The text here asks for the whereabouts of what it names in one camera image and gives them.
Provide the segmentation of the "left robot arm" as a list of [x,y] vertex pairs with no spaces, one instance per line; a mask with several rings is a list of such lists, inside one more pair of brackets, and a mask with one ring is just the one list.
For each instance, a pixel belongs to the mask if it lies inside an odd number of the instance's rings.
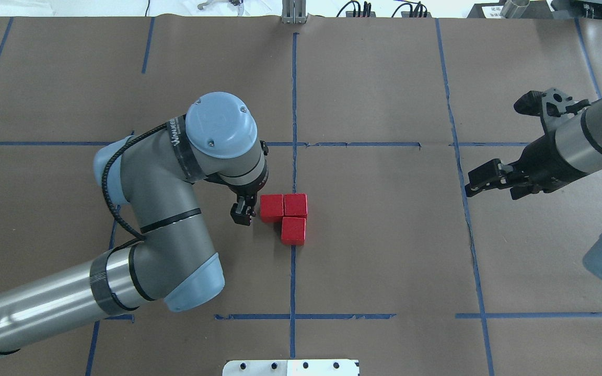
[[194,185],[226,186],[236,195],[231,219],[249,226],[269,178],[267,154],[248,105],[227,92],[206,93],[185,114],[98,150],[95,179],[131,238],[0,292],[0,358],[149,302],[182,312],[217,297],[224,271]]

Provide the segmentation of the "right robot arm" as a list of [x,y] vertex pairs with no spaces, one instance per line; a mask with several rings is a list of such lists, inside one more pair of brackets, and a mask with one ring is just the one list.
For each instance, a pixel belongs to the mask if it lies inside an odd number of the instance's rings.
[[[602,170],[602,98],[576,101],[557,88],[531,90],[513,105],[518,114],[538,117],[543,135],[518,160],[488,160],[468,173],[468,197],[488,190],[509,190],[518,200],[552,193]],[[602,280],[602,234],[583,257],[583,265]]]

